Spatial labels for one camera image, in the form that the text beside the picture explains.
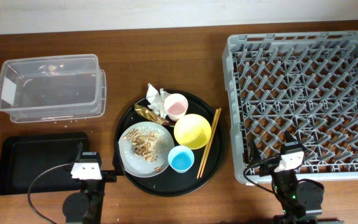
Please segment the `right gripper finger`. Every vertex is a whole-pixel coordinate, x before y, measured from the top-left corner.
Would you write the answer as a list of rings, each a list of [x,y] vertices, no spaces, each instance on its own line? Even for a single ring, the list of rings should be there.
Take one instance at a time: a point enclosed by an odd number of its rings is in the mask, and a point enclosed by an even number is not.
[[[301,142],[299,142],[293,135],[285,131],[285,143],[283,145],[283,151],[284,152],[307,152],[307,148],[302,145]]]
[[[258,164],[262,160],[254,138],[249,139],[248,159],[250,166]]]

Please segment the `pink cup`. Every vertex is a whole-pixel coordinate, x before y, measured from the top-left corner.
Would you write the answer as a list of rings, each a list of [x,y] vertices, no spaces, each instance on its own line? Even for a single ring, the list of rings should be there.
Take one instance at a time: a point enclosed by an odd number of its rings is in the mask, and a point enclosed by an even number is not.
[[[179,93],[169,95],[164,101],[164,110],[172,121],[178,121],[186,115],[188,109],[187,98]]]

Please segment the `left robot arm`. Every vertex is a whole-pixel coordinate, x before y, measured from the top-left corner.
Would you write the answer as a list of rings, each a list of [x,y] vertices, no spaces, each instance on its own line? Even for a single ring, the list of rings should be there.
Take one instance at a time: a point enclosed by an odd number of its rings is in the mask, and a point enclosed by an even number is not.
[[[69,195],[62,206],[65,222],[69,224],[100,223],[104,190],[107,183],[117,181],[124,170],[101,170],[101,156],[88,152],[78,144],[78,154],[71,166],[71,178],[81,184],[79,192]]]

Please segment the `yellow bowl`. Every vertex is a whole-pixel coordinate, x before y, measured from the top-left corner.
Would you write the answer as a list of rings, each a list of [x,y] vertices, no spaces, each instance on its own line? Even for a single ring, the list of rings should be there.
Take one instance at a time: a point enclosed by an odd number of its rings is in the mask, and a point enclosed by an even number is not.
[[[187,114],[176,122],[173,133],[179,145],[196,150],[209,142],[211,131],[206,118],[198,114]]]

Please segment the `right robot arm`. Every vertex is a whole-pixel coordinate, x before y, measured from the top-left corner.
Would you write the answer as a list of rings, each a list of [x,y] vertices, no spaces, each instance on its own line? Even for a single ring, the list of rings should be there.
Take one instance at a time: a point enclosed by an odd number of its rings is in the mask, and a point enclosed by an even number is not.
[[[249,138],[249,169],[258,168],[259,175],[271,176],[272,189],[283,208],[282,215],[275,215],[273,223],[318,223],[322,214],[323,184],[311,179],[298,179],[295,170],[300,168],[307,148],[285,131],[285,143],[273,157],[262,159],[253,137]]]

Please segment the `blue cup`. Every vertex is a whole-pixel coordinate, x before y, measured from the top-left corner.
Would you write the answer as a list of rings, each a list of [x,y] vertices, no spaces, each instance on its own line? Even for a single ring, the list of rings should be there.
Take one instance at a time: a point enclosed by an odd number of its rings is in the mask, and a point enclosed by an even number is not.
[[[187,172],[194,164],[193,151],[186,146],[175,146],[168,153],[168,163],[177,173]]]

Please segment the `white tissue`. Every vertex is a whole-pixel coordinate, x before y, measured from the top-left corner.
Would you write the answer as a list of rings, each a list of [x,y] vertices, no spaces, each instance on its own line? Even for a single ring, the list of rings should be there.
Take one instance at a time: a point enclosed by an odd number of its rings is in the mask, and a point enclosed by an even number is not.
[[[170,93],[165,91],[163,88],[157,90],[149,83],[145,97],[145,99],[149,102],[147,107],[160,117],[166,118],[168,113],[164,108],[164,102],[168,96],[170,96]]]

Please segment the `gold snack wrapper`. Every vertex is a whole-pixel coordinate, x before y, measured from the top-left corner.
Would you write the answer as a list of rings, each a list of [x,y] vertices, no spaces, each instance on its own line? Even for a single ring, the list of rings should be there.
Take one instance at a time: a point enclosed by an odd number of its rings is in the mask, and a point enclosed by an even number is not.
[[[151,121],[151,122],[154,122],[157,124],[161,124],[164,126],[174,127],[174,125],[175,125],[175,123],[173,121],[169,121],[165,118],[162,118],[161,116],[157,115],[153,111],[150,111],[149,109],[147,109],[144,106],[134,104],[134,110],[139,116],[145,118],[148,121]]]

